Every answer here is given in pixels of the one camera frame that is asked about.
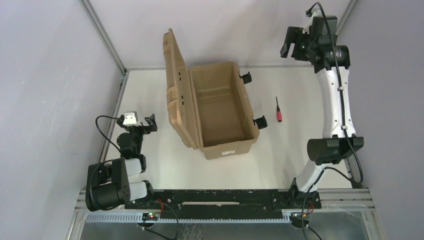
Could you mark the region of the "red black screwdriver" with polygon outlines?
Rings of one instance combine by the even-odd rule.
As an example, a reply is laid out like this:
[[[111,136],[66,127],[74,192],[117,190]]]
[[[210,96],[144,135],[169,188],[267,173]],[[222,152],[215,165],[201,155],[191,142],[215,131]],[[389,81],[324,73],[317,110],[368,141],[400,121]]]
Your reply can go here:
[[[279,107],[278,98],[275,97],[275,100],[276,100],[276,118],[277,118],[277,121],[279,123],[281,123],[282,120],[283,120],[283,117],[282,117],[282,113],[281,113],[281,110],[280,110],[280,107]]]

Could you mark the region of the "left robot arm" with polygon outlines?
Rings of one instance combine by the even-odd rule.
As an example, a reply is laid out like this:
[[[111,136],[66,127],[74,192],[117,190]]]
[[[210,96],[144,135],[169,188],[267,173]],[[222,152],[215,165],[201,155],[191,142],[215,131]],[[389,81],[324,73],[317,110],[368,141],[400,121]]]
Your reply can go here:
[[[138,121],[135,111],[126,112],[115,120],[124,129],[112,143],[119,157],[91,164],[87,170],[85,204],[91,212],[110,211],[132,201],[154,199],[154,190],[148,180],[130,182],[129,178],[146,171],[142,144],[145,135],[158,130],[156,116],[145,117],[146,125]]]

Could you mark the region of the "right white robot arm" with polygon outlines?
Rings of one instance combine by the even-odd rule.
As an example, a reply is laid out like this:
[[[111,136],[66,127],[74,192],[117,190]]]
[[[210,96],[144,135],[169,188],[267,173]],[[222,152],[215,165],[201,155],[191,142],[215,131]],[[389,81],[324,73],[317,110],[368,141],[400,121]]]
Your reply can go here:
[[[309,160],[288,190],[287,200],[294,208],[313,202],[326,170],[355,156],[364,146],[363,137],[357,136],[350,111],[349,49],[336,45],[338,19],[334,15],[325,16],[320,10],[308,16],[310,19],[305,27],[288,27],[280,50],[281,58],[287,58],[293,45],[291,57],[311,63],[320,85],[323,107],[322,137],[308,140]]]

